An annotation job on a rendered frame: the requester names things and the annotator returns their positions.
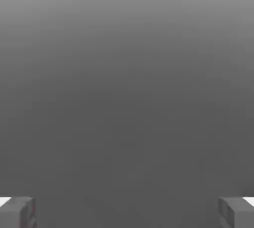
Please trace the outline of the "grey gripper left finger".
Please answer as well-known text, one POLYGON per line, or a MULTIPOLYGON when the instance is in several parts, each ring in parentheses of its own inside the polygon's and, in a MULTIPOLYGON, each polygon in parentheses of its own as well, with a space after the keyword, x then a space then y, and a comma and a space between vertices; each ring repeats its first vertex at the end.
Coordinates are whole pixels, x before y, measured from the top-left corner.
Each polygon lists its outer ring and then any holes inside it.
POLYGON ((0 197, 0 228, 37 228, 36 198, 0 197))

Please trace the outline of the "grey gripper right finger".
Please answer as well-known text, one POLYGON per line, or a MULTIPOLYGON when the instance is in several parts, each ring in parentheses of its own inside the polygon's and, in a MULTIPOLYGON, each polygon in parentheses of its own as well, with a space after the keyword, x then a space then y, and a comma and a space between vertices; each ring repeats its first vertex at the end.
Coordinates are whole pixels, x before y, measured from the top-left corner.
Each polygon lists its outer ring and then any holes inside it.
POLYGON ((254 197, 218 198, 219 228, 254 228, 254 197))

